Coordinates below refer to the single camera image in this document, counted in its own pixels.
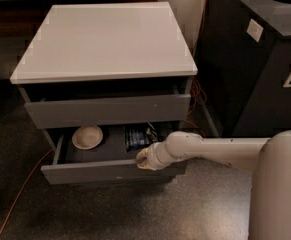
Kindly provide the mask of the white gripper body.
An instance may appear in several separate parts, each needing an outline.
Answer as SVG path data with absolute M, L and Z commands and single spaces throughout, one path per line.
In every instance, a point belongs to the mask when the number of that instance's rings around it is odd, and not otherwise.
M 164 142 L 157 142 L 148 147 L 147 163 L 151 170 L 162 170 L 171 165 L 170 154 Z

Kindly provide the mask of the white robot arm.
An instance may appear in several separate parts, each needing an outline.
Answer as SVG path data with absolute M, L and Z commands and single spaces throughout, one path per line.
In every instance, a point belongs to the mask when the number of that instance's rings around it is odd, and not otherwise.
M 291 240 L 291 130 L 270 138 L 203 138 L 175 131 L 136 155 L 137 166 L 152 171 L 193 158 L 252 173 L 248 240 Z

